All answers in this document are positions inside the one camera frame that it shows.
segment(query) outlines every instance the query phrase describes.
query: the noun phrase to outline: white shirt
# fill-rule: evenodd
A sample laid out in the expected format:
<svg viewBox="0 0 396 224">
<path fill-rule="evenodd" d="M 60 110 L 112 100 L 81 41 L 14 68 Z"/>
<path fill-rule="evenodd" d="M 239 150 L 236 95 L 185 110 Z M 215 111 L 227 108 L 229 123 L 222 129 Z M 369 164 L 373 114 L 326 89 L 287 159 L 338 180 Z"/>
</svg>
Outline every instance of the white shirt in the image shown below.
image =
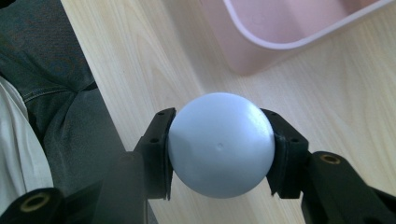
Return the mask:
<svg viewBox="0 0 396 224">
<path fill-rule="evenodd" d="M 50 167 L 15 88 L 0 77 L 0 215 L 24 193 L 53 187 Z"/>
</svg>

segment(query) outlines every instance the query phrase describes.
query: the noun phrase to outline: ball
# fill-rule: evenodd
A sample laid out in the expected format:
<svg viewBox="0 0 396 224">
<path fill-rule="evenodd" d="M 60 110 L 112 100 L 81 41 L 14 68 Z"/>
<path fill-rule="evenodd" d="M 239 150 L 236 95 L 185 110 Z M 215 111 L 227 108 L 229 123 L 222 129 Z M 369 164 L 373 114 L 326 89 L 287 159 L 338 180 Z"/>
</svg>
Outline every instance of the ball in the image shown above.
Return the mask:
<svg viewBox="0 0 396 224">
<path fill-rule="evenodd" d="M 173 120 L 168 152 L 175 173 L 194 191 L 232 198 L 256 187 L 271 168 L 274 132 L 249 100 L 230 93 L 201 96 Z"/>
</svg>

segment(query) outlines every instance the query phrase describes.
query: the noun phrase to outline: pink plastic bin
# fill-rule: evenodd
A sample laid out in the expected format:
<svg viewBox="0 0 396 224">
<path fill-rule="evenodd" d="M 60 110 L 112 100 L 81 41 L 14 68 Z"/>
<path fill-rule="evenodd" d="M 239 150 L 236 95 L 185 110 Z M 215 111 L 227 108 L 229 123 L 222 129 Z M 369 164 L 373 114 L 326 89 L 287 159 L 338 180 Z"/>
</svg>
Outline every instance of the pink plastic bin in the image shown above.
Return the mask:
<svg viewBox="0 0 396 224">
<path fill-rule="evenodd" d="M 393 0 L 200 0 L 231 68 L 253 74 Z"/>
</svg>

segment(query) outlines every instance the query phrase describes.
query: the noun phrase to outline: jeans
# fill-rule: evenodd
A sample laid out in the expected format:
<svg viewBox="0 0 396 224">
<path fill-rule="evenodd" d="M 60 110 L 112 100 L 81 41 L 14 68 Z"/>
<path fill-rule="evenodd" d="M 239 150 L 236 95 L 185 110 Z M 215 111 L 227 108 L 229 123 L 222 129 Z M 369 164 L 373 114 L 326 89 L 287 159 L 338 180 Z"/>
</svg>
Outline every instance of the jeans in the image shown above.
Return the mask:
<svg viewBox="0 0 396 224">
<path fill-rule="evenodd" d="M 103 179 L 124 147 L 60 0 L 0 9 L 0 75 L 25 102 L 54 186 L 68 196 Z"/>
</svg>

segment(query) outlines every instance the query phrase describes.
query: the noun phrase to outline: wooden table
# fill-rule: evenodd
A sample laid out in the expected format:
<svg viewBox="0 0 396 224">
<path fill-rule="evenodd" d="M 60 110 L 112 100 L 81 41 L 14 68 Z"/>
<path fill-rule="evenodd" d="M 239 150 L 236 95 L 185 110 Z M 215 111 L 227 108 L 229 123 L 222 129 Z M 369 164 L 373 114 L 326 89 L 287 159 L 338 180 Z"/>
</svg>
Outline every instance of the wooden table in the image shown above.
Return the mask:
<svg viewBox="0 0 396 224">
<path fill-rule="evenodd" d="M 230 70 L 198 0 L 63 0 L 128 150 L 154 113 L 227 91 L 274 110 L 310 141 L 344 156 L 371 186 L 396 195 L 396 5 L 369 15 L 259 74 Z M 160 223 L 303 223 L 300 201 L 266 180 L 217 200 L 176 176 L 172 200 L 151 201 Z"/>
</svg>

